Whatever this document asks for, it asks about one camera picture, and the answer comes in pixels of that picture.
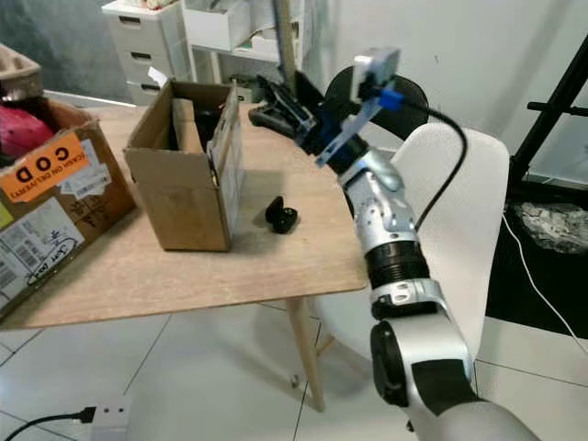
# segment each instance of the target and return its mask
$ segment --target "tiled floor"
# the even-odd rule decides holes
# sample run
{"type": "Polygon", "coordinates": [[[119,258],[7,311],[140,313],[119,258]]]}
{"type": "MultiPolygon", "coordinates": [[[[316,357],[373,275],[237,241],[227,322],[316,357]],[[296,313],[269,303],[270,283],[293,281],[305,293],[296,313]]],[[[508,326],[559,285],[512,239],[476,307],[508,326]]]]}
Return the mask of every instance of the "tiled floor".
{"type": "MultiPolygon", "coordinates": [[[[23,421],[126,393],[129,441],[415,440],[404,414],[374,391],[369,363],[341,345],[321,358],[326,411],[301,406],[304,381],[292,388],[290,379],[303,379],[302,368],[282,306],[0,334],[0,439],[23,421]]],[[[587,367],[567,337],[487,319],[475,379],[482,397],[544,441],[580,441],[588,433],[587,367]]],[[[55,422],[18,441],[85,441],[89,430],[55,422]]]]}

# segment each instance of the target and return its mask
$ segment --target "gray wall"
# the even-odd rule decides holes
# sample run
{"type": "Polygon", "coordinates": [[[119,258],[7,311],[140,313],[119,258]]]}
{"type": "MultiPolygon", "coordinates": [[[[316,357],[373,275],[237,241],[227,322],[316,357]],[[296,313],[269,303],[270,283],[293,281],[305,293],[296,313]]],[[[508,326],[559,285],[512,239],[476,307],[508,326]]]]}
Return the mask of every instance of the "gray wall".
{"type": "Polygon", "coordinates": [[[46,89],[131,101],[100,10],[109,0],[0,1],[0,41],[42,66],[46,89]]]}

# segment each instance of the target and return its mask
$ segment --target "table top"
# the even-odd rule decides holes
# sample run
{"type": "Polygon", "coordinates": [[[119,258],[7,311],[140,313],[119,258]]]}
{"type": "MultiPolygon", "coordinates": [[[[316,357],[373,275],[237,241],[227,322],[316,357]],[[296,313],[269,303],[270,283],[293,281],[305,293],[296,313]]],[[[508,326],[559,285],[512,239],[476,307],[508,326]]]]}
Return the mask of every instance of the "table top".
{"type": "MultiPolygon", "coordinates": [[[[166,252],[141,209],[120,220],[14,310],[1,327],[33,328],[186,311],[361,289],[367,277],[334,174],[295,144],[251,125],[241,108],[243,193],[229,253],[166,252]],[[299,212],[287,235],[272,233],[277,195],[299,212]]],[[[90,109],[123,174],[122,156],[144,108],[90,109]]],[[[137,194],[130,185],[136,200],[137,194]]]]}

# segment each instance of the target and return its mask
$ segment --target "table leg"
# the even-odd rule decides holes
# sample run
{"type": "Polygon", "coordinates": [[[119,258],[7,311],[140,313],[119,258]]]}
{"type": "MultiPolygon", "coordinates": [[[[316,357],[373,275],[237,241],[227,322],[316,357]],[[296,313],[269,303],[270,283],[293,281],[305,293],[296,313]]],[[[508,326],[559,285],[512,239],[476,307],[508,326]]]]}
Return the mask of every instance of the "table leg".
{"type": "Polygon", "coordinates": [[[321,377],[319,375],[314,337],[309,330],[309,307],[305,298],[286,299],[286,310],[290,318],[290,325],[294,331],[296,346],[304,366],[306,378],[311,386],[312,398],[316,410],[324,410],[321,377]]]}

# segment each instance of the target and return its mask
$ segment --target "chair backrest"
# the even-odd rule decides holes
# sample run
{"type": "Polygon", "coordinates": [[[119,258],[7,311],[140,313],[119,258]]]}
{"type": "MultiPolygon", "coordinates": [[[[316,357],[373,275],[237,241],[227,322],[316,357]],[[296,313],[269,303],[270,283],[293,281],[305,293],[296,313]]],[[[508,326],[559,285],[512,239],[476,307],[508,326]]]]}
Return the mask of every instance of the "chair backrest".
{"type": "MultiPolygon", "coordinates": [[[[353,67],[344,68],[329,84],[325,94],[326,105],[335,117],[340,120],[347,118],[349,115],[357,115],[360,108],[357,103],[349,99],[352,77],[353,67]]],[[[421,106],[428,105],[423,89],[408,78],[396,75],[394,77],[394,89],[421,106]]],[[[406,140],[413,130],[425,124],[428,118],[428,115],[422,111],[411,107],[403,107],[396,112],[383,108],[371,122],[379,125],[384,130],[394,133],[400,139],[406,140]]]]}
{"type": "MultiPolygon", "coordinates": [[[[420,238],[431,270],[464,335],[478,353],[492,258],[503,213],[509,155],[500,141],[464,130],[468,155],[445,194],[424,221],[420,238]]],[[[392,162],[404,180],[406,198],[418,217],[458,159],[460,142],[447,125],[416,129],[392,162]]]]}

